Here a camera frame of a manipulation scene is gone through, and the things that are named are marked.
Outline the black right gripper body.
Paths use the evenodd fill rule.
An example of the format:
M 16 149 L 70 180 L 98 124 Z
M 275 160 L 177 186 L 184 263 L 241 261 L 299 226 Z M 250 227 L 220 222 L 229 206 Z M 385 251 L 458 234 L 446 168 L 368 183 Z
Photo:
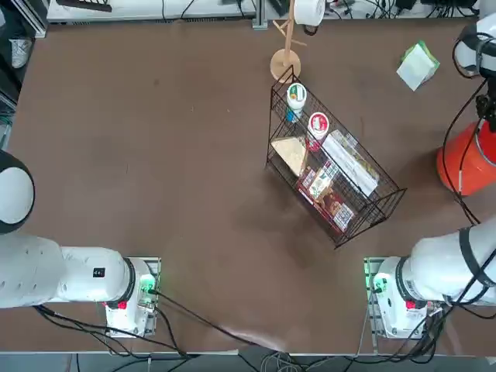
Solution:
M 486 120 L 489 123 L 489 129 L 491 132 L 496 131 L 496 118 L 495 118 L 495 103 L 496 103 L 496 82 L 495 78 L 491 77 L 487 81 L 487 108 L 486 108 Z

